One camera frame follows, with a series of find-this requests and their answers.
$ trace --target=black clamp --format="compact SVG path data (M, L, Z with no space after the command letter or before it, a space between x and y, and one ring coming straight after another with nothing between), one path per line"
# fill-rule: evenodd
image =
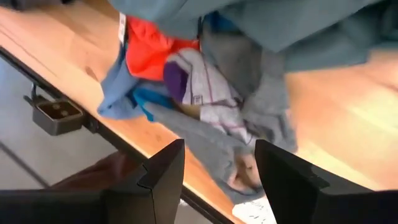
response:
M79 130L84 122L84 112L68 99L47 100L36 94L37 85L32 84L29 96L24 100L33 107L32 119L51 136Z

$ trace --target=red fabric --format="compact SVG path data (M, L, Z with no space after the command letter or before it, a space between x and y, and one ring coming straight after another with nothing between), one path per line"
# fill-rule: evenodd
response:
M163 80L166 58L182 48L199 50L197 40L179 40L163 35L155 24L127 16L127 67L132 75L148 80Z

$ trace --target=teal fabric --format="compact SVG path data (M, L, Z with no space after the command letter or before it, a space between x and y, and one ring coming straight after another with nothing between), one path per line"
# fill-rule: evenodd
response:
M134 91L131 92L129 97L131 101L137 102L137 105L141 108L149 121L155 121L155 118L150 111L144 108L144 104L155 103L168 109L174 108L170 97L145 88L136 88Z
M393 4L387 0L109 1L183 39L195 39L200 18L218 11L261 47L285 54L288 71L364 63L369 48L382 43L382 32L384 39L398 38L398 12L386 11Z

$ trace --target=floor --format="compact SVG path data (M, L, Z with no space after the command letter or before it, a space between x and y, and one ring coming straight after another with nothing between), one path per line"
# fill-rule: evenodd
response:
M0 59L0 142L44 181L54 184L116 151L101 136L85 129L57 137L41 130L32 122L31 107L22 99L29 94L30 84ZM39 188L35 179L0 150L0 189ZM193 208L181 205L175 223L210 222Z

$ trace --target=gray fabric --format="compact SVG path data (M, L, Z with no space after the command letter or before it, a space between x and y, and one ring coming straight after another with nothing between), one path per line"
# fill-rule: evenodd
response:
M234 157L239 154L253 153L243 142L225 135L209 124L170 110L160 105L146 103L144 108L181 138L184 138L193 155L202 163L212 179L234 204L261 198L264 190L261 186L240 192L232 189L227 181L236 167Z
M205 58L218 66L245 99L241 114L251 125L248 129L282 149L295 151L295 133L286 115L289 97L283 55L262 50L244 35L212 33L206 25L201 44Z

